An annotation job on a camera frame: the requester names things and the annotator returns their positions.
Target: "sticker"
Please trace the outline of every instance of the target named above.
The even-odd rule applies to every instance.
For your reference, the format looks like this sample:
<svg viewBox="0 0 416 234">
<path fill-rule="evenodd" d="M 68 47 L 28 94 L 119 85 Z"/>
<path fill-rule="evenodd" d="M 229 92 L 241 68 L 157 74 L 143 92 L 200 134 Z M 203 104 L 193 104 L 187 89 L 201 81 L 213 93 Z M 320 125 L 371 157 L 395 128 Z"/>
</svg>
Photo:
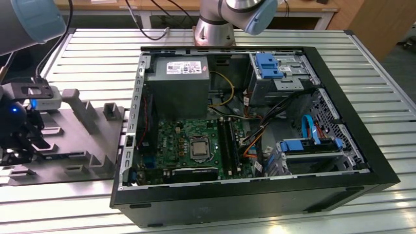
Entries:
<svg viewBox="0 0 416 234">
<path fill-rule="evenodd" d="M 127 7 L 127 6 L 119 6 L 119 8 L 120 8 L 120 9 L 128 9 L 128 7 Z"/>
<path fill-rule="evenodd" d="M 289 66 L 280 66 L 280 71 L 291 72 L 292 70 L 291 70 Z"/>
<path fill-rule="evenodd" d="M 255 163 L 255 168 L 257 169 L 257 171 L 261 172 L 263 166 L 260 165 L 260 163 L 259 163 L 257 161 L 256 161 L 256 163 Z"/>
<path fill-rule="evenodd" d="M 248 106 L 249 105 L 249 98 L 244 97 L 243 101 L 244 101 L 244 106 Z"/>
<path fill-rule="evenodd" d="M 168 62 L 167 64 L 167 74 L 201 74 L 201 62 Z"/>
</svg>

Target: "green motherboard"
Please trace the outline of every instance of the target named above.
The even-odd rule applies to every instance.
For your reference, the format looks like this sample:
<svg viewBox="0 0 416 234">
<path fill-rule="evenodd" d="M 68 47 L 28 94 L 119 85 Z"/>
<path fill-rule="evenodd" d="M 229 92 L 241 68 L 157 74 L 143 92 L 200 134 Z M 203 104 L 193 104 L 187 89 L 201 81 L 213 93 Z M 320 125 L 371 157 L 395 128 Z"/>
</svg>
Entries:
<svg viewBox="0 0 416 234">
<path fill-rule="evenodd" d="M 217 180 L 252 177 L 252 166 L 247 161 L 241 162 L 237 173 L 231 175 L 223 170 L 217 121 L 159 122 L 157 153 L 152 158 L 153 168 L 145 170 L 148 184 L 163 184 L 164 180 L 160 176 L 163 170 L 180 168 L 219 168 Z M 239 142 L 239 139 L 245 137 L 240 119 L 232 120 L 232 127 L 235 139 Z"/>
</svg>

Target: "yellow cable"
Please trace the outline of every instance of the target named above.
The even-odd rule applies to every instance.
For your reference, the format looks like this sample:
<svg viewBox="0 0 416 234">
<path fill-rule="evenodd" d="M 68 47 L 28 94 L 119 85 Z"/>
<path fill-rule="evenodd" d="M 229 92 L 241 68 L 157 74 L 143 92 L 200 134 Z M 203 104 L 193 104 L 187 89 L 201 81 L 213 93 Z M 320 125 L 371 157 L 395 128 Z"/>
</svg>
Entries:
<svg viewBox="0 0 416 234">
<path fill-rule="evenodd" d="M 208 107 L 216 107 L 216 106 L 223 106 L 223 105 L 225 105 L 228 102 L 232 101 L 232 99 L 233 99 L 233 97 L 235 97 L 235 86 L 233 86 L 232 82 L 229 81 L 229 79 L 228 79 L 221 73 L 215 72 L 215 71 L 211 71 L 211 72 L 219 74 L 219 75 L 224 78 L 224 80 L 228 82 L 228 84 L 231 85 L 231 87 L 232 87 L 232 95 L 229 96 L 229 99 L 228 99 L 227 101 L 219 103 L 219 104 L 212 104 L 212 105 L 208 106 Z"/>
</svg>

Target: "white table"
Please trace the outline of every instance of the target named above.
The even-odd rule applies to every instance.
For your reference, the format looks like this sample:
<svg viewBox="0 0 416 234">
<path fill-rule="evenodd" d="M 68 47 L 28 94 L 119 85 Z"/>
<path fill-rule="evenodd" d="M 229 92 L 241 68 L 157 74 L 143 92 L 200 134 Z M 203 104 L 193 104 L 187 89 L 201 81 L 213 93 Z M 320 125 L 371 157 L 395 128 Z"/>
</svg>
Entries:
<svg viewBox="0 0 416 234">
<path fill-rule="evenodd" d="M 161 30 L 148 30 L 157 36 Z M 236 30 L 240 46 L 315 46 L 372 133 L 401 183 L 327 213 L 137 228 L 112 210 L 112 181 L 1 187 L 0 233 L 409 233 L 416 228 L 416 106 L 355 36 L 343 31 Z M 80 89 L 93 106 L 129 108 L 141 46 L 191 46 L 191 30 L 152 42 L 136 29 L 77 29 L 49 60 L 44 75 L 60 90 Z"/>
</svg>

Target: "gray robot arm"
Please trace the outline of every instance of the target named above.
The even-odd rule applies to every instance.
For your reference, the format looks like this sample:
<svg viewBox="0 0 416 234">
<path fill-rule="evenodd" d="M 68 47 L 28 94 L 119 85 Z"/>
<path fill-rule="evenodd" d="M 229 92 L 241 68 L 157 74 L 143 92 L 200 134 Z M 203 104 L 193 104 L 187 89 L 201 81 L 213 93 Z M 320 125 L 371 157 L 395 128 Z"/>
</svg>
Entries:
<svg viewBox="0 0 416 234">
<path fill-rule="evenodd" d="M 0 0 L 0 56 L 44 44 L 64 32 L 53 0 Z"/>
<path fill-rule="evenodd" d="M 277 0 L 201 0 L 200 20 L 193 32 L 196 45 L 233 45 L 233 25 L 257 35 L 269 25 L 276 9 Z"/>
</svg>

